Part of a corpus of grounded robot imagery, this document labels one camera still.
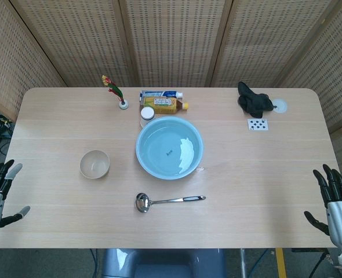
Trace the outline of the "metal ladle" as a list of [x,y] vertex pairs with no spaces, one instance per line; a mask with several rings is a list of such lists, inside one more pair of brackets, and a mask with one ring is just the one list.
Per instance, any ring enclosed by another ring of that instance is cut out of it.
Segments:
[[138,193],[135,199],[135,206],[140,213],[146,213],[149,211],[150,207],[155,204],[195,202],[195,201],[200,201],[200,200],[205,200],[205,199],[206,199],[206,196],[188,196],[188,197],[180,197],[176,199],[151,200],[147,194]]

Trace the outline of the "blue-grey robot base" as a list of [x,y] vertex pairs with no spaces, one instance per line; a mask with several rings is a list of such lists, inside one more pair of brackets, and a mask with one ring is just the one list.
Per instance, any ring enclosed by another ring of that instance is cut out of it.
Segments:
[[227,278],[224,250],[109,248],[101,278]]

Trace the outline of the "blue plastic basin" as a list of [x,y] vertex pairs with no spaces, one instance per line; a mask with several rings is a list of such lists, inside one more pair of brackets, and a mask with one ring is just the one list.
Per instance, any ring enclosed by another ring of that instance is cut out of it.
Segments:
[[145,125],[137,137],[136,156],[142,168],[162,180],[178,180],[200,164],[203,139],[189,121],[165,116]]

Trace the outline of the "metal table leg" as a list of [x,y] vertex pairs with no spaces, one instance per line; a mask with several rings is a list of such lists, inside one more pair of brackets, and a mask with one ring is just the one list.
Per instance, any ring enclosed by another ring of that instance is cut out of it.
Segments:
[[246,257],[245,257],[245,249],[239,249],[240,255],[240,266],[241,266],[241,278],[247,278],[247,271],[246,271]]

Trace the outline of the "beige bowl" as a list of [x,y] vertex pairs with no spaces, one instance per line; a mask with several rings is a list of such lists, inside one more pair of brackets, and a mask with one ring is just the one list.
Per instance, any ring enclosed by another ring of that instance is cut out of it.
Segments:
[[109,172],[110,159],[105,152],[92,150],[83,155],[79,168],[85,178],[99,179]]

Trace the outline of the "spades playing card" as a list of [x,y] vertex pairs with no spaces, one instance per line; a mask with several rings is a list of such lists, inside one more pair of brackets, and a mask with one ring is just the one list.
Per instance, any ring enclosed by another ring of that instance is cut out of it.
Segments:
[[267,119],[247,119],[250,131],[268,131]]

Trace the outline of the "white round table grommet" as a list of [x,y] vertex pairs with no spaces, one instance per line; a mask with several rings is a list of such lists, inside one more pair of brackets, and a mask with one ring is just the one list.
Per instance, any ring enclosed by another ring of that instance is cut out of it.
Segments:
[[274,107],[273,111],[276,113],[283,114],[288,110],[287,102],[283,99],[276,98],[272,100],[272,104]]

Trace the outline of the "black crumpled cloth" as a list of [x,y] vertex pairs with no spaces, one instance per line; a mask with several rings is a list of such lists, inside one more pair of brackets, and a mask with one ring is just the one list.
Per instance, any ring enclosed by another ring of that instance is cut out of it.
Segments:
[[276,108],[268,95],[254,93],[244,82],[238,82],[238,93],[239,106],[253,118],[261,119],[264,112],[270,112]]

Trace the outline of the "feather shuttlecock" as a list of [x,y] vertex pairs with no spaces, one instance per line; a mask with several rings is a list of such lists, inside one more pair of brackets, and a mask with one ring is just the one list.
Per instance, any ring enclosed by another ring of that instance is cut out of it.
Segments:
[[123,93],[119,89],[119,87],[109,77],[105,75],[101,76],[101,80],[102,80],[103,85],[108,88],[108,91],[112,92],[114,95],[118,97],[120,109],[128,109],[129,104],[124,99]]

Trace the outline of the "white lidded jar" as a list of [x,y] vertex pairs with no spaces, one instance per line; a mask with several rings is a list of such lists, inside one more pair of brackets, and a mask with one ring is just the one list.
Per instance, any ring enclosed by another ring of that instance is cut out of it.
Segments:
[[152,107],[143,107],[140,112],[142,120],[149,121],[153,120],[155,116],[155,111]]

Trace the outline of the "yellow tea bottle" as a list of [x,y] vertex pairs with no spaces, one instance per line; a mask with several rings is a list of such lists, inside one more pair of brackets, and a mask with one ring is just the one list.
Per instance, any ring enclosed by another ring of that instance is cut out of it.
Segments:
[[151,107],[156,114],[176,114],[178,111],[187,111],[189,104],[175,97],[144,97],[140,104]]

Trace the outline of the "toothpaste tube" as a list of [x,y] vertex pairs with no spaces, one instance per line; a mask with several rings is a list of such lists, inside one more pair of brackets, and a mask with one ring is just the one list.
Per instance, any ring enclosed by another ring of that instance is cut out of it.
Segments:
[[155,90],[142,90],[140,92],[139,101],[141,102],[145,97],[174,97],[178,99],[183,98],[183,93],[175,90],[155,91]]

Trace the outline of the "woven folding screen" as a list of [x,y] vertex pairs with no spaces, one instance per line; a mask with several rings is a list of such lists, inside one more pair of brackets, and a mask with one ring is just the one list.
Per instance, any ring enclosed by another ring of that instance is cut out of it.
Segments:
[[0,113],[34,87],[303,87],[342,170],[342,0],[0,0]]

